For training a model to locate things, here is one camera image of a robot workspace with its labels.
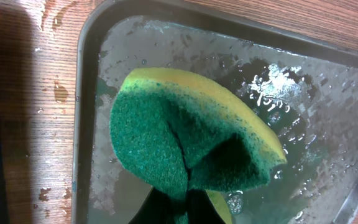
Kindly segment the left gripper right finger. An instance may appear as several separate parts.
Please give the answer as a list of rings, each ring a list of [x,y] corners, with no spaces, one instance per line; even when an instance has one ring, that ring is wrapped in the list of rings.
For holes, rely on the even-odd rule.
[[[186,194],[189,224],[224,224],[205,190],[190,190]]]

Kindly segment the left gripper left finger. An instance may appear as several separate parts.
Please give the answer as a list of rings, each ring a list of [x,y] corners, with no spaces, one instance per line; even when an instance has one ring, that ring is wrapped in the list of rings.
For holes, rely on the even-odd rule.
[[[175,224],[184,216],[185,202],[171,199],[153,187],[129,224]]]

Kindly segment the green yellow sponge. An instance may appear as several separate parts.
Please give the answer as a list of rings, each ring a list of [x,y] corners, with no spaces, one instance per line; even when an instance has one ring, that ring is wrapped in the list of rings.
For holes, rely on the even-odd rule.
[[[205,190],[224,223],[223,192],[267,185],[285,164],[277,135],[236,95],[215,81],[173,68],[137,68],[124,79],[110,115],[110,136],[126,170],[185,202]]]

